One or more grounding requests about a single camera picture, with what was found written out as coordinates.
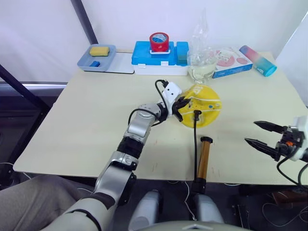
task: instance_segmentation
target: white wall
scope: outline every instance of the white wall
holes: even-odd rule
[[[18,80],[67,82],[88,46],[70,0],[1,0],[0,64]]]
[[[132,50],[164,31],[189,40],[204,7],[209,45],[247,44],[276,57],[308,9],[307,0],[83,0],[100,43]],[[70,79],[88,47],[70,0],[1,0],[0,64],[20,81]]]
[[[206,8],[210,45],[249,45],[277,57],[308,10],[307,0],[83,0],[101,43],[132,49],[163,31],[190,40]]]
[[[308,14],[276,61],[308,106]]]

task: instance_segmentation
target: blue tray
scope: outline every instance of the blue tray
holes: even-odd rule
[[[90,49],[92,47],[109,47],[108,56],[92,56],[92,55],[90,55]],[[84,70],[84,71],[104,72],[109,68],[112,60],[115,57],[115,54],[116,54],[116,48],[115,48],[114,45],[92,44],[91,46],[89,46],[89,48],[84,53],[84,55],[80,58],[77,65],[80,67],[81,70]],[[100,62],[100,65],[98,67],[90,66],[93,61]]]

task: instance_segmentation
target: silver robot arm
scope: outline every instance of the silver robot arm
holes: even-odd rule
[[[93,193],[77,201],[44,231],[103,231],[108,228],[116,207],[129,199],[136,181],[132,171],[138,165],[151,126],[172,115],[172,107],[181,94],[181,89],[172,82],[164,82],[164,87],[162,96],[166,103],[142,104],[135,110],[136,115],[121,143],[97,178]]]

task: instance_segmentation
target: yellow sponge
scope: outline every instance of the yellow sponge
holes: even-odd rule
[[[109,47],[92,47],[90,55],[92,56],[108,56]]]

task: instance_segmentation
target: plastic bag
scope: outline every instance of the plastic bag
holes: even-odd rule
[[[212,78],[216,68],[215,51],[207,45],[208,26],[205,10],[195,27],[187,52],[188,73],[196,83],[205,83]]]

